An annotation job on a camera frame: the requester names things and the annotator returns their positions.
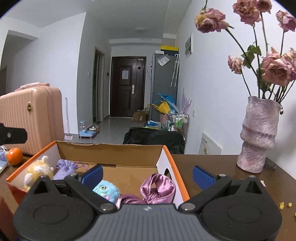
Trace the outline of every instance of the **blue plush toy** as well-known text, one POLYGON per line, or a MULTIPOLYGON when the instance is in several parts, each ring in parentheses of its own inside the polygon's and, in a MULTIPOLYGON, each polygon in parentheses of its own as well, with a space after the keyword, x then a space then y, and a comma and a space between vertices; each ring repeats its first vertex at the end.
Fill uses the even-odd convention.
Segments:
POLYGON ((119 189, 113 183, 105 180, 100 181, 100 183, 95 186, 93 191, 114 204, 120 196, 119 189))

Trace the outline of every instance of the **pink satin fabric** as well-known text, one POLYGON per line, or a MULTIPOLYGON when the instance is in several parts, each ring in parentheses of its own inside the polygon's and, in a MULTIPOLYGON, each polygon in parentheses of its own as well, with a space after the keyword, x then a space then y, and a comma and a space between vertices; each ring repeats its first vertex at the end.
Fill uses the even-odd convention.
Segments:
POLYGON ((116 207, 119 209, 122 204, 169 204, 173 201, 176 187, 167 176, 155 173, 143 182, 140 192, 143 199, 136 195, 123 194, 118 198, 116 207))

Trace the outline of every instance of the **suitcase handle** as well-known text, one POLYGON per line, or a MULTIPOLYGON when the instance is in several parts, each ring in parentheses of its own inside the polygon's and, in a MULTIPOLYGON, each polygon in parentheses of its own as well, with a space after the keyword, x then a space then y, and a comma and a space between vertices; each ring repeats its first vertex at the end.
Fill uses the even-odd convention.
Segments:
POLYGON ((49 83, 36 82, 36 83, 22 85, 21 87, 19 87, 15 91, 20 91, 20 90, 24 90, 24 89, 28 89, 28 88, 32 88, 32 87, 37 87, 37 86, 50 86, 50 84, 49 83))

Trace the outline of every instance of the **cardboard package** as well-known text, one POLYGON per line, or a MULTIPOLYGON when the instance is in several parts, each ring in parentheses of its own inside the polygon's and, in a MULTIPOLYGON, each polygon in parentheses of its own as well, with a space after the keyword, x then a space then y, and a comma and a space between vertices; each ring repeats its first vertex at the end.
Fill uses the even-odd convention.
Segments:
POLYGON ((51 167, 56 167, 59 159, 67 159, 86 164, 77 169, 81 174, 96 164, 103 167, 103 179, 116 185, 121 194, 134 194, 142 198, 140 187, 152 174, 169 176, 176 185, 173 203, 178 207, 189 200, 188 192, 177 166, 166 146, 161 145, 109 145, 78 144, 55 141, 41 150, 20 168, 6 182, 17 203, 26 192, 22 190, 26 168, 42 156, 49 157, 51 167))
POLYGON ((147 121, 147 111, 136 111, 133 115, 134 122, 146 122, 147 121))

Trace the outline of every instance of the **tiled floor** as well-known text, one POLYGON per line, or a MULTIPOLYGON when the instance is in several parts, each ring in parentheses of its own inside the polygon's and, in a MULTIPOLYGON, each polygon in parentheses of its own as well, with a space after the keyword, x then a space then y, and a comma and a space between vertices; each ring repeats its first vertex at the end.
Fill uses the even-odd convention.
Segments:
POLYGON ((96 134, 92 140, 90 138, 79 139, 78 134, 73 135, 73 140, 65 140, 75 143, 107 143, 122 144, 124 135, 131 127, 144 126, 144 123, 135 123, 131 118, 106 118, 99 124, 100 133, 96 134))

